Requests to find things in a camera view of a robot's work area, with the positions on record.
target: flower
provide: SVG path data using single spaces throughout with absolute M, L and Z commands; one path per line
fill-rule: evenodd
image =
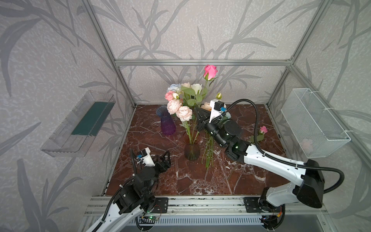
M 196 92 L 196 94 L 199 94 L 201 93 L 202 85 L 194 84 L 194 85 L 191 85 L 191 88 Z
M 192 110 L 188 106 L 182 106 L 177 111 L 177 117 L 182 121 L 189 121 L 192 118 Z
M 260 133 L 261 134 L 266 134 L 266 133 L 268 133 L 268 129 L 265 126 L 262 126 L 262 127 L 260 127 Z
M 208 103 L 208 102 L 206 102 L 205 104 L 203 104 L 200 108 L 201 109 L 204 109 L 204 110 L 211 111 L 211 106 L 210 106 L 210 103 Z
M 313 151 L 313 140 L 304 138 L 301 146 L 306 154 L 311 153 Z
M 169 112 L 169 114 L 175 114 L 181 106 L 182 103 L 179 99 L 170 100 L 167 104 L 167 111 Z
M 173 97 L 173 91 L 169 91 L 169 92 L 167 92 L 166 94 L 165 94 L 165 99 L 166 100 L 168 100 L 168 101 L 171 101 L 171 100 L 173 100 L 174 99 L 174 97 Z
M 180 84 L 181 87 L 187 87 L 187 88 L 190 88 L 191 87 L 191 83 L 183 83 L 183 84 Z
M 204 78 L 206 79 L 206 75 L 208 74 L 207 80 L 209 81 L 215 77 L 217 72 L 218 70 L 216 70 L 216 67 L 214 65 L 206 65 Z
M 218 100 L 221 99 L 221 93 L 218 93 L 218 94 L 216 95 L 216 99 L 218 99 Z
M 179 99 L 179 94 L 177 94 L 177 93 L 173 93 L 173 98 L 174 98 L 174 99 Z
M 169 88 L 167 88 L 167 91 L 173 91 L 173 92 L 176 92 L 178 94 L 180 94 L 180 84 L 172 84 L 170 85 Z

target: bouquet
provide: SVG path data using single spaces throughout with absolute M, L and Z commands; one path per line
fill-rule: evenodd
M 207 65 L 205 67 L 204 78 L 206 80 L 205 86 L 202 84 L 188 83 L 172 84 L 167 88 L 165 99 L 168 100 L 167 110 L 169 114 L 176 114 L 176 116 L 182 122 L 181 126 L 186 129 L 190 144 L 194 144 L 197 139 L 199 132 L 194 135 L 191 133 L 190 120 L 194 120 L 196 117 L 193 114 L 191 107 L 201 107 L 211 111 L 211 107 L 208 103 L 201 105 L 201 102 L 207 95 L 208 89 L 207 84 L 210 84 L 216 79 L 215 75 L 218 72 L 214 65 Z

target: purple vase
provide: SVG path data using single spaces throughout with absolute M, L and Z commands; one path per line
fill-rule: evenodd
M 177 130 L 171 115 L 167 111 L 166 105 L 160 106 L 156 114 L 161 118 L 161 131 L 165 135 L 172 135 Z

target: mounting plate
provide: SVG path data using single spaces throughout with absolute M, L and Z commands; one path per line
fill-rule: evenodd
M 279 212 L 280 206 L 275 209 L 263 209 L 259 205 L 259 197 L 244 197 L 243 202 L 245 203 L 245 208 L 247 213 L 273 213 Z
M 150 213 L 167 213 L 167 207 L 169 198 L 167 197 L 156 197 L 156 206 L 153 207 Z

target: amber glass vase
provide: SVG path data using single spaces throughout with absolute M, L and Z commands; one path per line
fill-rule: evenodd
M 197 134 L 197 131 L 194 131 L 194 130 L 190 130 L 191 132 L 191 135 L 193 135 L 193 137 L 196 136 Z M 184 156 L 188 159 L 188 160 L 196 160 L 200 157 L 200 146 L 199 146 L 199 142 L 200 142 L 200 136 L 197 136 L 197 138 L 195 139 L 195 141 L 193 143 L 190 143 L 189 142 L 189 136 L 187 134 L 187 132 L 185 132 L 183 134 L 183 141 L 185 143 L 184 145 Z

